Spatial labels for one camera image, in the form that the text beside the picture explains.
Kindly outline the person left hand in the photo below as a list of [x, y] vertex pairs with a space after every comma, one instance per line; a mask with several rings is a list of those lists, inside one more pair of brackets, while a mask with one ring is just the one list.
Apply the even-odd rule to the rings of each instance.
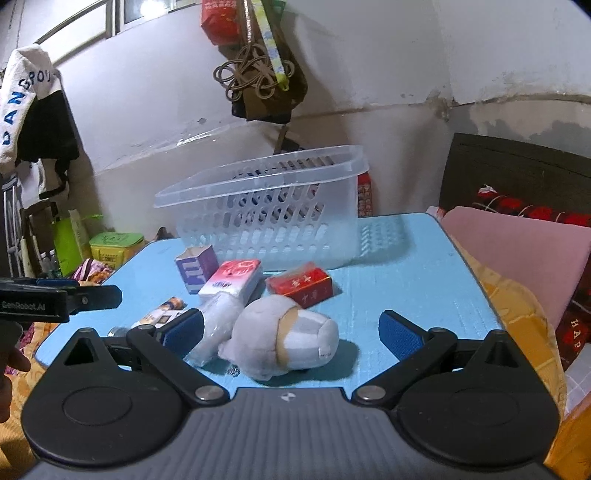
[[[19, 372], [29, 372], [30, 360], [16, 347], [6, 354], [6, 366]], [[0, 394], [0, 422], [4, 423], [10, 418], [10, 405], [12, 402], [12, 382], [6, 376], [1, 378]]]

